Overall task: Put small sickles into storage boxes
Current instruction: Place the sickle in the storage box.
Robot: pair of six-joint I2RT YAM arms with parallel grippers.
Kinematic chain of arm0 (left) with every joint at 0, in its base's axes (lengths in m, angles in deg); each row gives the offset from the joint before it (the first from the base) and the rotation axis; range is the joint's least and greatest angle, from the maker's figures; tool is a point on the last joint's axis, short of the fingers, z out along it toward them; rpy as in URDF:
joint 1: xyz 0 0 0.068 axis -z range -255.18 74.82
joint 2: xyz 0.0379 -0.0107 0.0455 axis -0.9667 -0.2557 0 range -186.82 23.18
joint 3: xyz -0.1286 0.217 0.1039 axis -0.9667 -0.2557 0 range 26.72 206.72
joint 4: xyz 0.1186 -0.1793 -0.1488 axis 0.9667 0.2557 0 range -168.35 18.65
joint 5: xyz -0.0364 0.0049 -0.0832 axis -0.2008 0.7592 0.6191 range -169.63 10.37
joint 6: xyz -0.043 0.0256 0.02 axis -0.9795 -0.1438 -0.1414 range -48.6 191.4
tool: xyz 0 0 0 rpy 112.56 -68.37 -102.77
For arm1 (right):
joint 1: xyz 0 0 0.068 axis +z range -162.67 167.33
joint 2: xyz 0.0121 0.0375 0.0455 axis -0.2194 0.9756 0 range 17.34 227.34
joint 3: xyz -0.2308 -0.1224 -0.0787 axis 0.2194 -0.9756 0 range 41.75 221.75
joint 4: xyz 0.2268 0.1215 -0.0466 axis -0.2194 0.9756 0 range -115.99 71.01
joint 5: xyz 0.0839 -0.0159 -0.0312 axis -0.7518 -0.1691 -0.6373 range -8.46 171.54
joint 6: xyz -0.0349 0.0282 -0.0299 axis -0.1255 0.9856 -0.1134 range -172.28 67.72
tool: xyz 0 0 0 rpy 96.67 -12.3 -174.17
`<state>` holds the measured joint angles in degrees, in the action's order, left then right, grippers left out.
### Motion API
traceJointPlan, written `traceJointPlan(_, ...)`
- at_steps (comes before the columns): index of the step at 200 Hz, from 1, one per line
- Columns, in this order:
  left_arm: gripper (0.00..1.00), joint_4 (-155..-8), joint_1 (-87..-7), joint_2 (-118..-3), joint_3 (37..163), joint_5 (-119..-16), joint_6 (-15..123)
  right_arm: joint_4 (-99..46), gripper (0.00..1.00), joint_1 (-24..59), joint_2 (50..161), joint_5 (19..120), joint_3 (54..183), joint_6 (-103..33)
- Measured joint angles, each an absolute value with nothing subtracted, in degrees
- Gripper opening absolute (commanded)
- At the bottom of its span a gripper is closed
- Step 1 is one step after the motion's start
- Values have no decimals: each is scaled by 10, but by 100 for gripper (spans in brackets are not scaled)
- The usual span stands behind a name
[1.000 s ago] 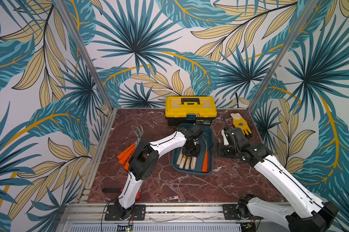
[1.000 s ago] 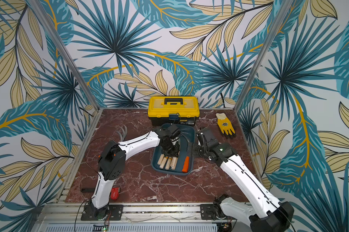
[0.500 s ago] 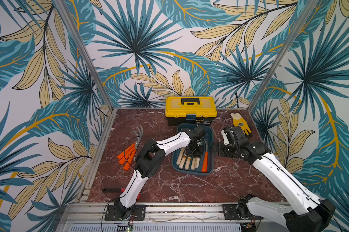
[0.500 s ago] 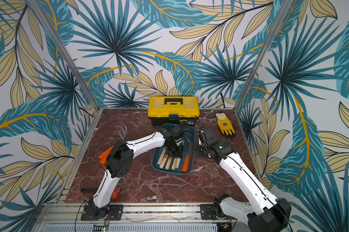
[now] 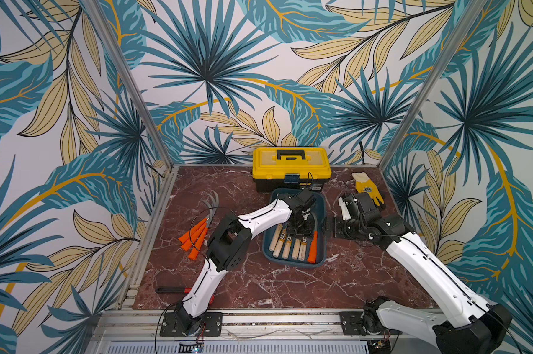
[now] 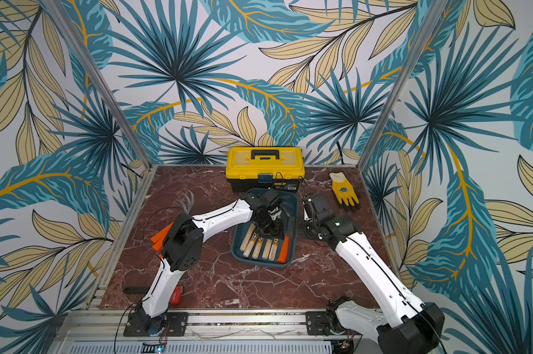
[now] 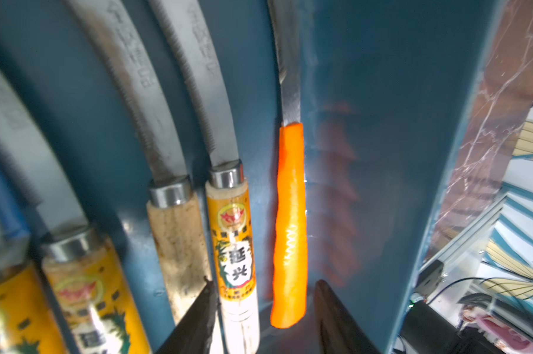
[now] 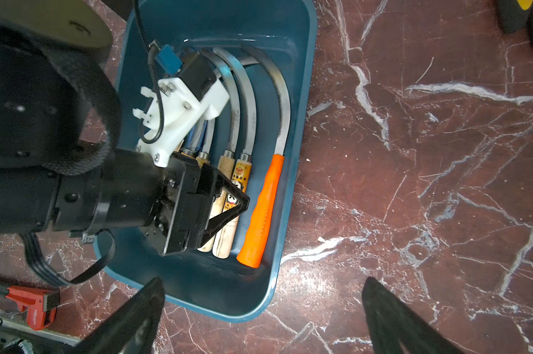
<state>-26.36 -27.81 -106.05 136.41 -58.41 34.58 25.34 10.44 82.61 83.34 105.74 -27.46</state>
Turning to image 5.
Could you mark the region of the wooden handle sickle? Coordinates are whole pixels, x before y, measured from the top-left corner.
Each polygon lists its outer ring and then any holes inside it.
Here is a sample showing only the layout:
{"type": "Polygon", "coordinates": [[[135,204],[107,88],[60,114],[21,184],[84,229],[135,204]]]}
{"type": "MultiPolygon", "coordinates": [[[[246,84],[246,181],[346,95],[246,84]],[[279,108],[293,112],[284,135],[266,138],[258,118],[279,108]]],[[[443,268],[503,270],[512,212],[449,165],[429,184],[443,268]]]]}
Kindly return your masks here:
{"type": "Polygon", "coordinates": [[[284,249],[283,249],[283,254],[282,254],[282,258],[284,260],[287,260],[290,257],[290,250],[292,247],[292,242],[293,242],[293,237],[288,235],[284,242],[284,249]]]}
{"type": "Polygon", "coordinates": [[[275,227],[275,231],[273,233],[272,240],[271,240],[270,245],[269,245],[269,251],[270,252],[274,252],[276,244],[278,243],[278,239],[280,237],[282,229],[283,229],[283,224],[278,224],[275,227]]]}
{"type": "Polygon", "coordinates": [[[306,259],[306,249],[307,249],[307,237],[302,237],[300,240],[300,248],[298,253],[298,260],[300,262],[305,261],[306,259]]]}
{"type": "Polygon", "coordinates": [[[286,231],[282,230],[278,237],[277,243],[275,245],[275,249],[272,252],[272,256],[274,258],[278,258],[280,256],[285,240],[286,240],[286,231]]]}
{"type": "Polygon", "coordinates": [[[294,239],[294,244],[292,248],[292,259],[293,260],[298,260],[300,256],[300,248],[301,248],[301,240],[299,237],[296,237],[294,239]]]}

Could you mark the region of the teal plastic tray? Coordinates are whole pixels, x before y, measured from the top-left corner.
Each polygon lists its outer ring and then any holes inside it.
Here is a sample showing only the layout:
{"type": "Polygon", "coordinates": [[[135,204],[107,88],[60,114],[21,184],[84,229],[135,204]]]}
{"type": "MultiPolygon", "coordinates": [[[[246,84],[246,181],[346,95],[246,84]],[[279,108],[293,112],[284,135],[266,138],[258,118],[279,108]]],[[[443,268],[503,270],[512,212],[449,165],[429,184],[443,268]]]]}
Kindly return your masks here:
{"type": "MultiPolygon", "coordinates": [[[[281,264],[284,266],[294,266],[299,268],[317,268],[322,266],[326,261],[326,237],[325,237],[325,221],[327,217],[326,212],[326,205],[325,205],[325,199],[321,193],[313,192],[316,198],[316,202],[314,206],[311,208],[312,216],[314,217],[315,222],[315,231],[318,232],[318,255],[317,255],[317,262],[315,264],[310,264],[307,262],[308,253],[309,253],[309,247],[312,240],[312,236],[307,238],[307,249],[306,249],[306,259],[303,262],[300,262],[299,260],[293,260],[292,259],[292,248],[294,244],[294,239],[296,237],[293,237],[292,247],[290,250],[290,257],[287,260],[284,260],[282,258],[283,249],[281,251],[281,254],[278,258],[274,258],[272,256],[272,252],[269,251],[269,245],[272,240],[273,233],[275,231],[275,227],[269,228],[263,236],[262,241],[262,252],[263,255],[268,259],[270,262],[281,264]]],[[[283,230],[286,231],[286,237],[290,235],[287,231],[287,222],[283,223],[283,230]]]]}

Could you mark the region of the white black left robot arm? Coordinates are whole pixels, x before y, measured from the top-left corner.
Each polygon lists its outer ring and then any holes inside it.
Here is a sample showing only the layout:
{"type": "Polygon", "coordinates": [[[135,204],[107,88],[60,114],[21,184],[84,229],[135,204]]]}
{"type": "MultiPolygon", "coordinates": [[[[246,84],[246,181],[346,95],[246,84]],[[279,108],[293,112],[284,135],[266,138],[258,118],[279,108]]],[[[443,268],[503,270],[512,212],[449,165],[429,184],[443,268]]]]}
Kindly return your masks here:
{"type": "Polygon", "coordinates": [[[299,225],[303,213],[314,203],[315,194],[302,190],[295,196],[283,193],[270,204],[246,215],[228,212],[210,237],[200,275],[188,295],[176,306],[175,314],[187,325],[199,321],[228,271],[244,260],[253,238],[278,224],[299,225]]]}

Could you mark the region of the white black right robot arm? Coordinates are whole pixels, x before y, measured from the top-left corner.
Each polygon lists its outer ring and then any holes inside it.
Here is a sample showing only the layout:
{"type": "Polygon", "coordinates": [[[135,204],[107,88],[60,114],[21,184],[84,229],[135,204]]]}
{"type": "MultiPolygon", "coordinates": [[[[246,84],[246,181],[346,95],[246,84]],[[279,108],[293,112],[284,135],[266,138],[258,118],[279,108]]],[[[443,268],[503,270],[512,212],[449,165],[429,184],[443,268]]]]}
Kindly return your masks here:
{"type": "Polygon", "coordinates": [[[359,333],[397,330],[433,345],[441,353],[493,353],[512,321],[505,306],[490,303],[452,273],[400,215],[382,215],[368,193],[344,193],[334,221],[338,238],[370,243],[388,253],[413,276],[442,315],[409,308],[380,296],[365,304],[354,323],[359,333]]]}

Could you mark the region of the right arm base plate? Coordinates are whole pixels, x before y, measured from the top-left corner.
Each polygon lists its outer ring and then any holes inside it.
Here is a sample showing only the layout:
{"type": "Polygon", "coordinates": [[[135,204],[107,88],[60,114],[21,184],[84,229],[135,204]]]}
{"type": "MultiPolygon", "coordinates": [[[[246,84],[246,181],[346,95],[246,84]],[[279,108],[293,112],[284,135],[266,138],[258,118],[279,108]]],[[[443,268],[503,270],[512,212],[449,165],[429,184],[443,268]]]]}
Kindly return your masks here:
{"type": "Polygon", "coordinates": [[[364,311],[342,311],[340,324],[345,336],[388,336],[401,334],[399,330],[384,327],[377,316],[364,311]]]}

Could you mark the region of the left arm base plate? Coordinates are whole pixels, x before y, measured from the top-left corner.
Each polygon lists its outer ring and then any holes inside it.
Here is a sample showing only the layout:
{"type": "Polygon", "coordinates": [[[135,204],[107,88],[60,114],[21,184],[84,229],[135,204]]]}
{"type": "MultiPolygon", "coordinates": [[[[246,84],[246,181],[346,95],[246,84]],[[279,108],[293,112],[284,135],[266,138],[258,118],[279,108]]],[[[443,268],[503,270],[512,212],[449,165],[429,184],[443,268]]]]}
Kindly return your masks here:
{"type": "Polygon", "coordinates": [[[163,317],[159,335],[162,337],[196,337],[199,335],[219,337],[222,331],[223,313],[204,313],[200,317],[180,316],[167,313],[163,317]]]}

